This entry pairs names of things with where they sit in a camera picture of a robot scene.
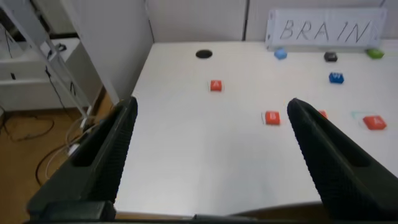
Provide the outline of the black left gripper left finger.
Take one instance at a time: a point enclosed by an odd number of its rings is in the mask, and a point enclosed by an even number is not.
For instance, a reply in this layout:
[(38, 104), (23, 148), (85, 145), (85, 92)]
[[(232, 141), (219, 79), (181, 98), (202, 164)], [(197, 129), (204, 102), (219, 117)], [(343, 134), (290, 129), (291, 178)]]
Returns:
[(136, 118), (136, 98), (120, 102), (31, 198), (30, 219), (114, 219)]

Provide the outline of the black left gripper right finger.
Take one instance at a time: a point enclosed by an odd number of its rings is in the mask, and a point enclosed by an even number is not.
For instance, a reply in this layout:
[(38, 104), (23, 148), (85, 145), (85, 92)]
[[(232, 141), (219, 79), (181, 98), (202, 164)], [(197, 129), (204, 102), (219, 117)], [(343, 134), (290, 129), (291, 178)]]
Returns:
[(397, 221), (397, 177), (320, 114), (294, 98), (287, 105), (308, 171), (335, 220)]

